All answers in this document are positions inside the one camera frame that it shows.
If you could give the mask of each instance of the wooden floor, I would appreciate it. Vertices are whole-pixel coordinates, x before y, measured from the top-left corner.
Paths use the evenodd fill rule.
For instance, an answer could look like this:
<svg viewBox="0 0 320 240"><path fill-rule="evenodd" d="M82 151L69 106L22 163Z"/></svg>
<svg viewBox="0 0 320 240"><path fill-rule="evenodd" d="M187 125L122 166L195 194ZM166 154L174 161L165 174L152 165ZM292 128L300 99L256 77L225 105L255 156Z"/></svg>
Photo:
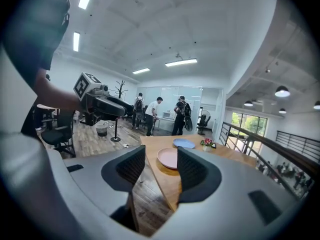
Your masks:
<svg viewBox="0 0 320 240"><path fill-rule="evenodd" d="M107 136L100 137L94 126L87 126L75 123L73 126L73 143L77 157L94 156L101 153L124 148L124 144L140 145L140 136L145 136L147 129L140 126L139 130L131 129L131 120L120 119L118 122L117 135L121 138L119 142L110 141L114 137L115 128L107 129ZM169 136L170 132L155 130L154 136ZM62 158L69 158L70 155L62 152ZM145 236L151 236L157 231L172 215L158 184L153 176L148 161L145 161L144 182L137 182L133 188L135 213L138 220L139 232Z"/></svg>

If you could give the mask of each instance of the sleeve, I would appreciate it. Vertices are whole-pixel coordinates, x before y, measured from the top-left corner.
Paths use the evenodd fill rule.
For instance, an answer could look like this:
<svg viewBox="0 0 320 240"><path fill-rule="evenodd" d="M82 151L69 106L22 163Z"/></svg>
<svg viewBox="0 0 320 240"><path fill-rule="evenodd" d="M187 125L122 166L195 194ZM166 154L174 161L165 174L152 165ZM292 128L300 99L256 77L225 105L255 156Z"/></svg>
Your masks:
<svg viewBox="0 0 320 240"><path fill-rule="evenodd" d="M41 49L26 39L16 38L14 32L7 32L3 45L8 57L23 80L33 89L39 71Z"/></svg>

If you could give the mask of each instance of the black backpack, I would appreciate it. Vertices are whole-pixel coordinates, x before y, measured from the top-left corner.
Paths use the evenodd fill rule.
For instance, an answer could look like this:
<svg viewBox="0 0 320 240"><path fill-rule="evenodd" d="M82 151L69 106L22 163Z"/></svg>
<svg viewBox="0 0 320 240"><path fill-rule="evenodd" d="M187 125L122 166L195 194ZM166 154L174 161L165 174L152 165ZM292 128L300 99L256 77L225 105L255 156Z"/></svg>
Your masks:
<svg viewBox="0 0 320 240"><path fill-rule="evenodd" d="M181 107L181 115L184 117L191 117L191 107L188 102L183 102L183 106Z"/></svg>
<svg viewBox="0 0 320 240"><path fill-rule="evenodd" d="M135 111L142 111L142 99L137 99L134 106Z"/></svg>

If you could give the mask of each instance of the black pants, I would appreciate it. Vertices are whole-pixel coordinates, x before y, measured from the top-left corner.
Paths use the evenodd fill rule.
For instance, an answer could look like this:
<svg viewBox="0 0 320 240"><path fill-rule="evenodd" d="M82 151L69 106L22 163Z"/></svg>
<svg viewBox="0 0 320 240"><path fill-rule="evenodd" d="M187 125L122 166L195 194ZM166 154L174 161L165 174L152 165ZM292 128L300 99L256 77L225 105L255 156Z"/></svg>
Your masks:
<svg viewBox="0 0 320 240"><path fill-rule="evenodd" d="M42 108L34 107L34 127L42 127L42 120L44 119L44 110Z"/></svg>
<svg viewBox="0 0 320 240"><path fill-rule="evenodd" d="M154 117L152 115L149 114L145 114L146 117L146 126L147 126L147 132L146 135L147 136L151 136L151 130L152 130L152 126L154 124Z"/></svg>
<svg viewBox="0 0 320 240"><path fill-rule="evenodd" d="M172 136L182 135L184 126L185 126L184 117L177 115L174 121L173 131L171 135Z"/></svg>
<svg viewBox="0 0 320 240"><path fill-rule="evenodd" d="M133 115L132 115L132 126L134 127L135 124L136 124L136 127L139 128L140 120L136 119L136 116L137 116L137 113L133 112Z"/></svg>

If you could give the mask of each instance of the blue plate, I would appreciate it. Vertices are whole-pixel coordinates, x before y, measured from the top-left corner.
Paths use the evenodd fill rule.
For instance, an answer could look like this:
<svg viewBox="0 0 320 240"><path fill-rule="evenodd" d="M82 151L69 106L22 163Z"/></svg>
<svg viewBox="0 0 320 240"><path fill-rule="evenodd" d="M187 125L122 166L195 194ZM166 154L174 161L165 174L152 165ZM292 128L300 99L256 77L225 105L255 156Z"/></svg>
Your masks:
<svg viewBox="0 0 320 240"><path fill-rule="evenodd" d="M184 138L175 138L173 140L173 145L175 145L176 147L183 147L183 148L190 148L190 149L193 149L196 146L192 141Z"/></svg>

